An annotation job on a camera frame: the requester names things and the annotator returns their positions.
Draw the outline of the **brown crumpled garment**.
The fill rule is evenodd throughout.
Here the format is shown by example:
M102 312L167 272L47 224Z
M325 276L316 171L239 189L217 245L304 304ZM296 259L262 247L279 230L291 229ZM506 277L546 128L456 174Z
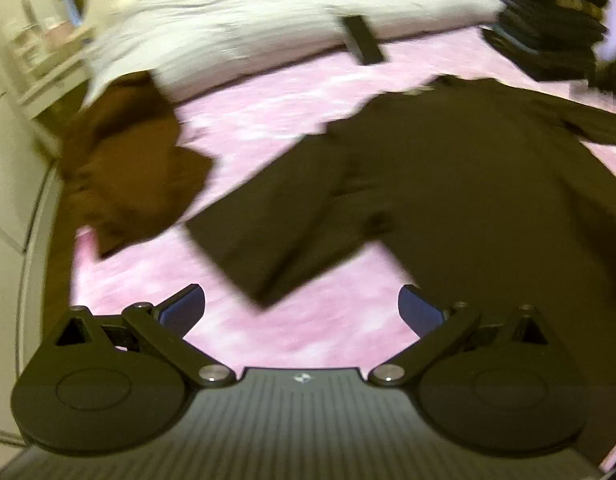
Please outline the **brown crumpled garment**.
M112 81L67 127L61 173L99 257L151 240L204 190L213 159L179 143L175 107L148 72Z

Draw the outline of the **black smartphone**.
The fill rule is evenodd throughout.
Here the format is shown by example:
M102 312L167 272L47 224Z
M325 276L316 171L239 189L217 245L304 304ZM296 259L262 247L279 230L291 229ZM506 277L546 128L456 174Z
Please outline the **black smartphone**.
M340 21L345 31L345 45L359 64L367 66L386 61L377 39L363 16L344 16Z

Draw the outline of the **white folded duvet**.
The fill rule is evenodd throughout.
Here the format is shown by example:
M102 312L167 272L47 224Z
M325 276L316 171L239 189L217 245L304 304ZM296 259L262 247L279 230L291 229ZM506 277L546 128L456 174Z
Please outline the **white folded duvet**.
M172 101L186 101L341 46L349 15L389 40L490 23L500 9L500 0L136 0L88 47L86 101L142 70Z

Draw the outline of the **pink floral bed blanket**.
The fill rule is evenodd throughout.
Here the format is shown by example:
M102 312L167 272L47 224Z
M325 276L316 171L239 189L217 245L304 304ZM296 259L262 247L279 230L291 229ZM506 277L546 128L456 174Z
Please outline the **pink floral bed blanket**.
M513 87L570 95L565 82L536 82L492 50L477 29L388 44L385 64L360 66L336 52L179 107L182 142L215 159L200 211L250 178L301 136L353 114L384 91L411 90L440 74L492 77ZM196 283L206 312L189 342L235 370L245 367L370 370L408 347L415 335L400 320L399 288L408 275L387 250L367 243L342 264L261 310L242 295L176 224L149 242L110 258L96 252L93 232L77 232L70 298L97 314L158 302Z

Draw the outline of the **stack of folded dark clothes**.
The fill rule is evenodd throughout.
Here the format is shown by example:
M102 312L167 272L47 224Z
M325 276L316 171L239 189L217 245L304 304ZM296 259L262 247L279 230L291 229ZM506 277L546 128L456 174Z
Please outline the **stack of folded dark clothes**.
M582 81L616 98L616 56L600 60L608 0L501 0L496 21L481 36L538 82Z

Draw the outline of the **dark olive long-sleeve garment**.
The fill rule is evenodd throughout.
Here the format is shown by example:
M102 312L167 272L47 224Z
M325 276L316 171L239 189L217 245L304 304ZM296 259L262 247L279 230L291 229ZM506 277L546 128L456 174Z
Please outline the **dark olive long-sleeve garment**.
M187 222L257 304L378 240L425 294L537 307L592 389L579 450L616 442L616 114L493 79L383 93Z

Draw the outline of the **white shelf unit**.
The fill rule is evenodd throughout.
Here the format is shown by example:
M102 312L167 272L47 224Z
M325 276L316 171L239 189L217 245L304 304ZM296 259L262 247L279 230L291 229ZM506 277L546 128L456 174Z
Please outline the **white shelf unit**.
M20 0L24 22L6 36L26 89L18 104L35 118L57 107L91 77L84 49L94 38L87 0Z

